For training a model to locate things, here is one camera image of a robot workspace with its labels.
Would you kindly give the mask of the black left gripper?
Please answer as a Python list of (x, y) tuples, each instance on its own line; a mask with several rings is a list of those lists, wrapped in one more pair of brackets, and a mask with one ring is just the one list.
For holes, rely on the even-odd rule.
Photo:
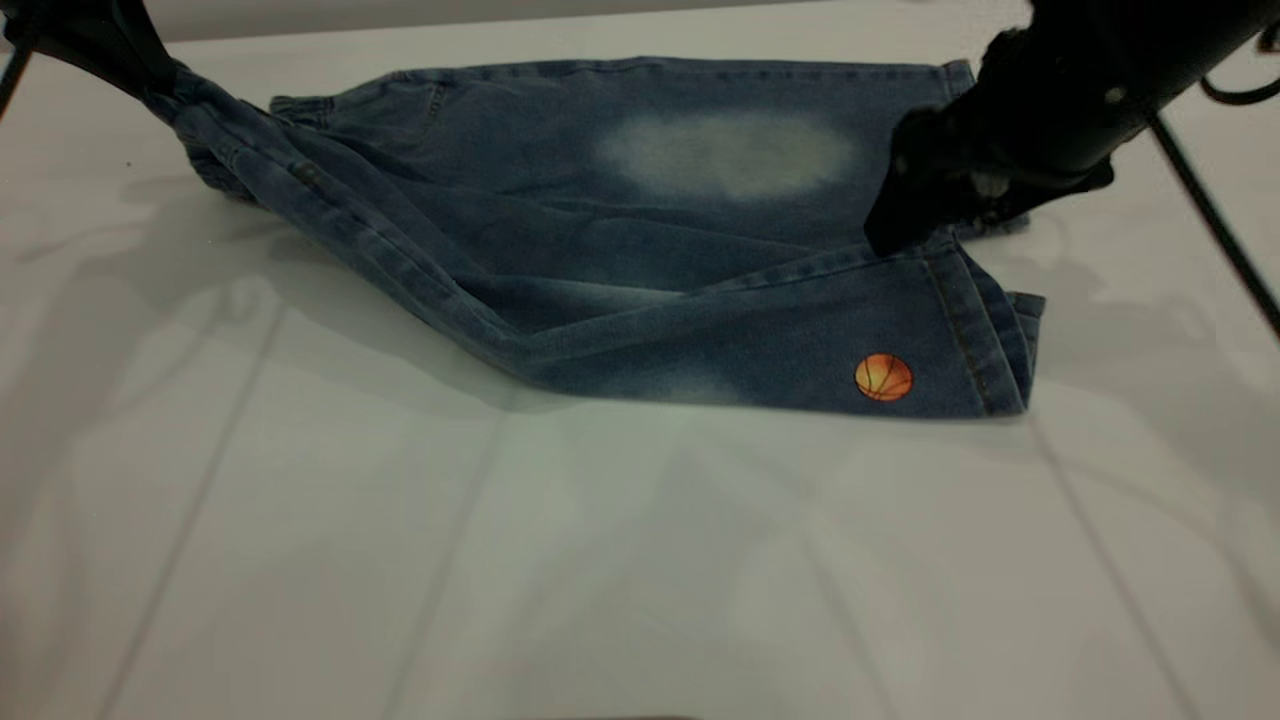
[(74, 54), (82, 69), (134, 97), (175, 83), (177, 61), (143, 1), (6, 1), (5, 38), (47, 56)]

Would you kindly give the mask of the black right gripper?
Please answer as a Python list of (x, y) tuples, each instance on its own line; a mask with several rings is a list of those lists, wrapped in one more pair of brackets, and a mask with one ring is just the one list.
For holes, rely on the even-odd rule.
[(946, 225), (1018, 223), (1032, 209), (1110, 186), (1115, 78), (1097, 29), (1028, 26), (987, 46), (974, 86), (942, 110), (911, 110), (895, 127), (890, 164), (865, 219), (878, 256), (914, 249)]

